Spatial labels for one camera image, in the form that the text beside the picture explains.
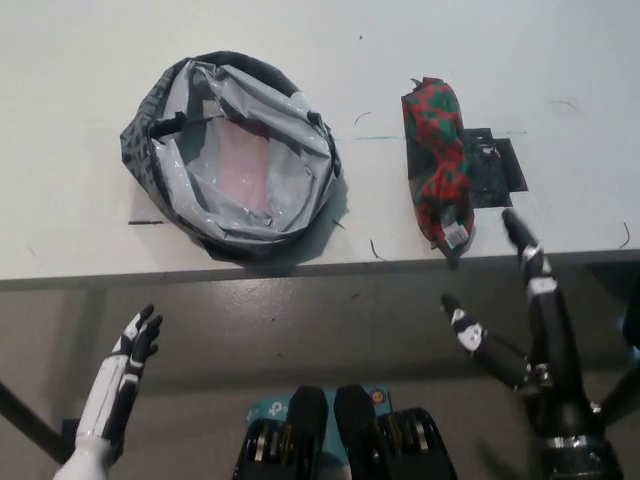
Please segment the white and black left hand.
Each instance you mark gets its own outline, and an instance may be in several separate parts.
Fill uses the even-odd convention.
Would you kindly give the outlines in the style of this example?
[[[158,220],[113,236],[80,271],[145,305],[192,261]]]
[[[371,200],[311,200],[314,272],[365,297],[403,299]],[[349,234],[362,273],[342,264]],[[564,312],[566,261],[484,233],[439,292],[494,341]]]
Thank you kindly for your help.
[[[55,473],[55,480],[109,477],[123,452],[146,362],[158,351],[162,321],[149,304],[121,332],[100,365],[75,433],[74,451]]]

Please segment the black and white right hand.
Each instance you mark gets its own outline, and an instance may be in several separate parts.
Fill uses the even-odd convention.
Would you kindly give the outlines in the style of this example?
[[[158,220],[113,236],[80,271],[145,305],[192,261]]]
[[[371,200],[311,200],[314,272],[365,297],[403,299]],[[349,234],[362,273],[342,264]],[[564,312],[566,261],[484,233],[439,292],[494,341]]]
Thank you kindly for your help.
[[[585,393],[575,335],[548,257],[515,210],[505,209],[502,220],[524,279],[531,350],[522,354],[444,294],[441,304],[450,325],[469,358],[521,396],[537,437],[602,435],[604,425]]]

